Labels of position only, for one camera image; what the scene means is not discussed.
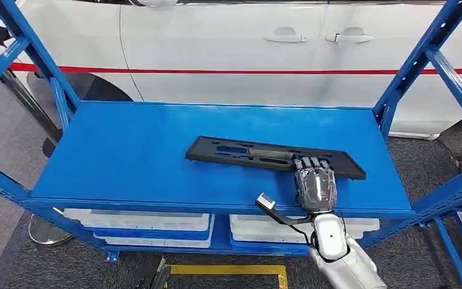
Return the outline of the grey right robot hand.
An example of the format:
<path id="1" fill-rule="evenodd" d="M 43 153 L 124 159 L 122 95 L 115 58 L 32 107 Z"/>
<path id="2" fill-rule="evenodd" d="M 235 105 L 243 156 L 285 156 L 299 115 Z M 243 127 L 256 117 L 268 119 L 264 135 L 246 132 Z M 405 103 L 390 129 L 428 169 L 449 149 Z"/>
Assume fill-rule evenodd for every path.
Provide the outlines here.
<path id="1" fill-rule="evenodd" d="M 327 160 L 317 157 L 294 159 L 296 166 L 296 201 L 308 213 L 324 213 L 333 210 L 337 202 L 334 171 Z"/>

